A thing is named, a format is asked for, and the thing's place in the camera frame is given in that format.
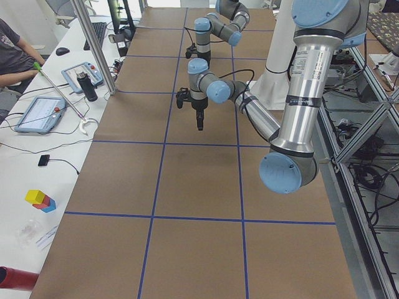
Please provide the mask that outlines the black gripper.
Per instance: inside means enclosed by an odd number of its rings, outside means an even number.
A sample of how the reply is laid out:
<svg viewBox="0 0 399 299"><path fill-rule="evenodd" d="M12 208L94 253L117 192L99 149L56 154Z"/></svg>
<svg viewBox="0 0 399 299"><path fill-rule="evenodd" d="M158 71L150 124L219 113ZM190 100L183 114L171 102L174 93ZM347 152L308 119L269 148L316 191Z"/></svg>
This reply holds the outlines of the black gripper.
<svg viewBox="0 0 399 299"><path fill-rule="evenodd" d="M197 129L203 131L204 127L204 110L208 107L208 99L204 98L201 100L192 99L191 106L196 110L196 123Z"/></svg>

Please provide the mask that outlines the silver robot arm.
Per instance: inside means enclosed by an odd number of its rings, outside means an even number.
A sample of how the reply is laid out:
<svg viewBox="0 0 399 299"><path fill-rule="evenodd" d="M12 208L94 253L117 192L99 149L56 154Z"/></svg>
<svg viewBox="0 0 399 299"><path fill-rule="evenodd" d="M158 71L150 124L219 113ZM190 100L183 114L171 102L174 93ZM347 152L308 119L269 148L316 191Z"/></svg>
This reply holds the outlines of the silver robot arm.
<svg viewBox="0 0 399 299"><path fill-rule="evenodd" d="M211 36L214 35L231 46L242 38L242 31L249 24L247 7L239 1L217 1L216 12L197 18L194 24L197 57L188 63L190 90L188 100L196 111L196 126L203 130L204 111L208 101L224 103L235 93L235 85L223 80L209 70Z"/></svg>
<svg viewBox="0 0 399 299"><path fill-rule="evenodd" d="M212 73L208 58L203 56L189 61L190 87L187 96L177 96L177 105L190 102L196 110L197 127L202 130L208 102L231 100L271 146L259 166L264 185L279 194L296 192L318 172L312 130L333 53L358 46L365 40L368 5L368 1L291 4L289 18L295 28L292 39L297 51L293 63L288 65L291 79L281 121L274 118L244 82Z"/></svg>

